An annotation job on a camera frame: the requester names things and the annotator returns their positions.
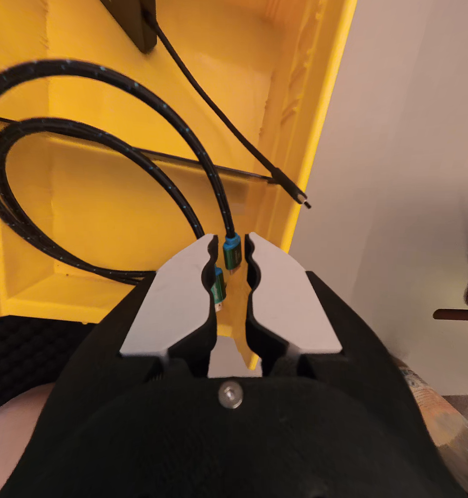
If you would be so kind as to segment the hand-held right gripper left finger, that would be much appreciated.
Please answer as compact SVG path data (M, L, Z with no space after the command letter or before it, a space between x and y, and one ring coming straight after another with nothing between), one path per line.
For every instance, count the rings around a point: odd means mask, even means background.
M120 348L122 357L170 358L174 346L215 319L218 237L206 234L157 271Z

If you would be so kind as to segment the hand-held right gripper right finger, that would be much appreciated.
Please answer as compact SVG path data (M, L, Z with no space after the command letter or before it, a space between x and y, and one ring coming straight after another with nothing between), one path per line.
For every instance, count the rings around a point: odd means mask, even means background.
M246 340L258 356L343 349L305 269L255 232L245 236L250 295Z

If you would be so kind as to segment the yellow plastic bin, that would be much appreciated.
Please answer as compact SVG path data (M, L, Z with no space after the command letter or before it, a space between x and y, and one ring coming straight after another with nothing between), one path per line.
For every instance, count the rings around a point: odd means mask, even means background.
M156 1L158 23L194 78L240 132L306 190L356 1ZM41 59L78 59L155 92L192 127L225 186L236 232L288 252L300 207L267 175L188 83L163 44L132 43L101 1L0 1L0 72ZM85 78L22 84L0 117L85 122L146 151L194 159L156 112ZM92 265L158 269L195 240L153 178L98 144L52 134L17 142L6 171L14 195L51 239ZM0 221L0 316L97 323L129 285L69 267Z

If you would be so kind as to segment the black textured pad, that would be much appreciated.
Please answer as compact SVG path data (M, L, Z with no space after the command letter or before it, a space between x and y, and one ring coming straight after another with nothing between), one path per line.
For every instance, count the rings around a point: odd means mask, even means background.
M94 323L0 317L0 407L29 389L56 382Z

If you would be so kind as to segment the black square hub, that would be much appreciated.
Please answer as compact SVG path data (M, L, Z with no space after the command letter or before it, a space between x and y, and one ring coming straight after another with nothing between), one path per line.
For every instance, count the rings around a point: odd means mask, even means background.
M157 43L156 1L101 1L134 45L149 54Z

